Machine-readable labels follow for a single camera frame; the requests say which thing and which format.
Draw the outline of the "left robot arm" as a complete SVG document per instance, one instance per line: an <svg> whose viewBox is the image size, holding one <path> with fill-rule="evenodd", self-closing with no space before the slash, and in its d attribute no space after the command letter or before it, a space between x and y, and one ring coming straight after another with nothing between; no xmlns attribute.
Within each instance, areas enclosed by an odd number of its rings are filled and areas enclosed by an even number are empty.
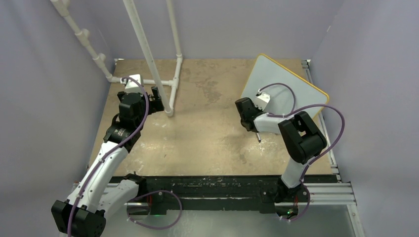
<svg viewBox="0 0 419 237"><path fill-rule="evenodd" d="M142 87L120 91L119 112L106 130L90 169L65 201L56 200L51 213L58 231L72 237L99 237L107 219L124 201L141 202L147 197L145 180L130 174L116 191L103 194L120 163L138 141L148 115L164 110L157 87L147 94Z"/></svg>

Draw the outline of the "yellow framed whiteboard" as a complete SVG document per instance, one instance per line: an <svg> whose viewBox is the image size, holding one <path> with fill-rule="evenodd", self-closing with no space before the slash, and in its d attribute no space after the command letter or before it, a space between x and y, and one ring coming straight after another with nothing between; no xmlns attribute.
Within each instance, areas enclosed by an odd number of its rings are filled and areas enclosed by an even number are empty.
<svg viewBox="0 0 419 237"><path fill-rule="evenodd" d="M270 95L265 111L276 115L288 114L294 109L312 105L327 104L329 95L297 75L271 57L260 54L256 57L253 68L244 86L241 98L256 98L259 89Z"/></svg>

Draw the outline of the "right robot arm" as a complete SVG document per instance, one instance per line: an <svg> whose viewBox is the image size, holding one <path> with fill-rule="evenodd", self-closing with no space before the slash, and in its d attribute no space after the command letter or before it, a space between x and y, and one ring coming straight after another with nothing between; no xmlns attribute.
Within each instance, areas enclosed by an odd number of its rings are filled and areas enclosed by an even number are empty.
<svg viewBox="0 0 419 237"><path fill-rule="evenodd" d="M309 162L320 155L327 146L325 136L311 116L305 112L279 118L258 109L253 101L240 98L235 101L241 125L249 132L268 132L281 135L290 161L278 180L275 202L289 201L302 186Z"/></svg>

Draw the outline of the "whiteboard marker pen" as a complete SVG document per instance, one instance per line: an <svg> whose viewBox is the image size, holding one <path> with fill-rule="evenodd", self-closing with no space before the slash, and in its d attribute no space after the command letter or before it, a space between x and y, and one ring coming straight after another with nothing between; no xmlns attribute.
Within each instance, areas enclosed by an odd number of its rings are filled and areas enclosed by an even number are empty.
<svg viewBox="0 0 419 237"><path fill-rule="evenodd" d="M258 132L256 133L256 138L257 138L258 142L260 143L261 142L261 137L260 137L260 134Z"/></svg>

